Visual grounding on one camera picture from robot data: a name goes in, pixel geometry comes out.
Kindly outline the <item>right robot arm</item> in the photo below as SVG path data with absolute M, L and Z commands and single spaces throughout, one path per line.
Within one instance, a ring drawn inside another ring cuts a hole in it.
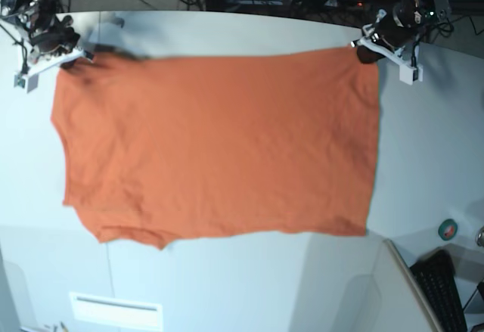
M 46 70 L 93 59 L 81 46 L 72 16 L 58 16 L 60 8 L 60 0 L 1 0 L 1 30 L 19 52 L 14 86 L 31 92 Z

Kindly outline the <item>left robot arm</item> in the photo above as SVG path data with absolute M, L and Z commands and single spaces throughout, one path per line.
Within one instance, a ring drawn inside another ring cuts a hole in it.
M 420 43 L 432 30 L 447 22 L 447 0 L 396 0 L 381 8 L 372 23 L 361 28 L 361 37 L 350 42 L 363 64 L 386 58 L 399 67 L 399 79 L 408 85 L 423 80 L 419 64 Z

